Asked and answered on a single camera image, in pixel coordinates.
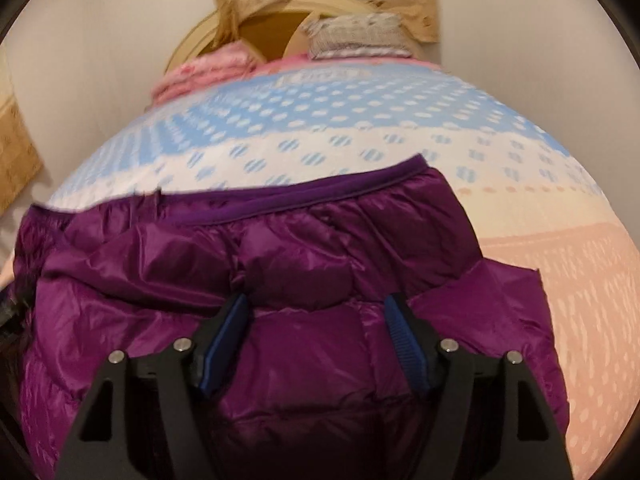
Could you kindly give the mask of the cream wooden headboard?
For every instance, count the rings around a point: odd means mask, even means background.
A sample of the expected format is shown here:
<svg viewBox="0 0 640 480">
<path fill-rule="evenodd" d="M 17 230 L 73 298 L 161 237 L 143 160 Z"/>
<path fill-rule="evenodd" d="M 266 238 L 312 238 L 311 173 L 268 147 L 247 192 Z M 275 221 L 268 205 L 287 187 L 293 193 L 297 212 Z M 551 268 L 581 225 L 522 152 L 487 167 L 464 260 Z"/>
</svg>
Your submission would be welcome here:
<svg viewBox="0 0 640 480">
<path fill-rule="evenodd" d="M 240 25 L 241 39 L 262 55 L 266 61 L 274 61 L 288 55 L 296 55 L 305 47 L 305 40 L 291 38 L 298 26 L 309 15 L 332 18 L 343 14 L 370 14 L 375 6 L 364 0 L 291 0 L 264 6 Z M 214 40 L 219 24 L 219 13 L 214 11 L 203 18 L 172 52 L 165 72 L 199 55 L 214 50 Z"/>
</svg>

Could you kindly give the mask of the polka dot bed quilt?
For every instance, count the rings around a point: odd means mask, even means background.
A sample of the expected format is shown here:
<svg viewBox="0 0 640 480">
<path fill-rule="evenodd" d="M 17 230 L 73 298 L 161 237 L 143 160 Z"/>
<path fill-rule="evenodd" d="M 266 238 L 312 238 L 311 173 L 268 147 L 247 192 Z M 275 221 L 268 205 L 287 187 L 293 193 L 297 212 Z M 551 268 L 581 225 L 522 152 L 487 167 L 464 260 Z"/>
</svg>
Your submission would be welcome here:
<svg viewBox="0 0 640 480">
<path fill-rule="evenodd" d="M 604 463 L 639 400 L 639 253 L 588 171 L 550 134 L 418 62 L 273 63 L 152 108 L 43 206 L 296 185 L 424 158 L 487 259 L 539 273 L 570 421 L 573 479 Z"/>
</svg>

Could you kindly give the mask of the grey patterned pillow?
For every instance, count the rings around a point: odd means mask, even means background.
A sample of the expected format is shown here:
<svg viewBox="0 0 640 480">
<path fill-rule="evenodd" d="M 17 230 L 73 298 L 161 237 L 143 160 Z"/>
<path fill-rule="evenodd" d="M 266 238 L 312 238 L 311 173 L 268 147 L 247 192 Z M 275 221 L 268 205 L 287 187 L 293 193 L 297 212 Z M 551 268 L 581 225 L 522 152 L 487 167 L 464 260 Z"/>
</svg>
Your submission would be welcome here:
<svg viewBox="0 0 640 480">
<path fill-rule="evenodd" d="M 327 58 L 412 58 L 411 44 L 393 13 L 345 14 L 303 24 L 308 54 Z"/>
</svg>

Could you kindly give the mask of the purple hooded down jacket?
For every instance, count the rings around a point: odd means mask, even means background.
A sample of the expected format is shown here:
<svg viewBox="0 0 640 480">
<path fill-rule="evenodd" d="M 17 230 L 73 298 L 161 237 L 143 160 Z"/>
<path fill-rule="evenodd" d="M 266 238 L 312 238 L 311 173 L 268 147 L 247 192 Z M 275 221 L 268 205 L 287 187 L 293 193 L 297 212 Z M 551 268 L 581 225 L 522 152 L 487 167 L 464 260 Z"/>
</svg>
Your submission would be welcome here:
<svg viewBox="0 0 640 480">
<path fill-rule="evenodd" d="M 160 351 L 236 292 L 255 321 L 210 426 L 242 477 L 404 472 L 421 413 L 384 322 L 394 292 L 465 349 L 521 352 L 556 426 L 570 421 L 539 273 L 485 258 L 421 156 L 296 185 L 32 206 L 14 274 L 14 294 L 35 294 L 18 406 L 43 479 L 112 351 Z"/>
</svg>

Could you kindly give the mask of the beige left window curtain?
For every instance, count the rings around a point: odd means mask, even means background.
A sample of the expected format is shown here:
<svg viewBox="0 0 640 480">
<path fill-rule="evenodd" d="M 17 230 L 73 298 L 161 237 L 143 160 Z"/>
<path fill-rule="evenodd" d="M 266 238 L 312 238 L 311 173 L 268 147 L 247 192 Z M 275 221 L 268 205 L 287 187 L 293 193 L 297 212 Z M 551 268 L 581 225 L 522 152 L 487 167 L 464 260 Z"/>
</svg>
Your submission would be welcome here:
<svg viewBox="0 0 640 480">
<path fill-rule="evenodd" d="M 0 212 L 4 214 L 43 167 L 15 96 L 6 49 L 0 67 Z"/>
</svg>

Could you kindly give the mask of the folded pink blanket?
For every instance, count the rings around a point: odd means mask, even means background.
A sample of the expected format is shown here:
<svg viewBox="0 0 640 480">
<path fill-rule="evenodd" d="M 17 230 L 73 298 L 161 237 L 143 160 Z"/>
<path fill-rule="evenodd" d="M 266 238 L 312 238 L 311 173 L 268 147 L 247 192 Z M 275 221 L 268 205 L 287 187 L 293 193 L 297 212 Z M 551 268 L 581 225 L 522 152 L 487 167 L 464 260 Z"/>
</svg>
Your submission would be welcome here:
<svg viewBox="0 0 640 480">
<path fill-rule="evenodd" d="M 151 105 L 160 106 L 215 84 L 243 79 L 262 64 L 262 55 L 245 42 L 226 44 L 167 72 L 151 90 Z"/>
</svg>

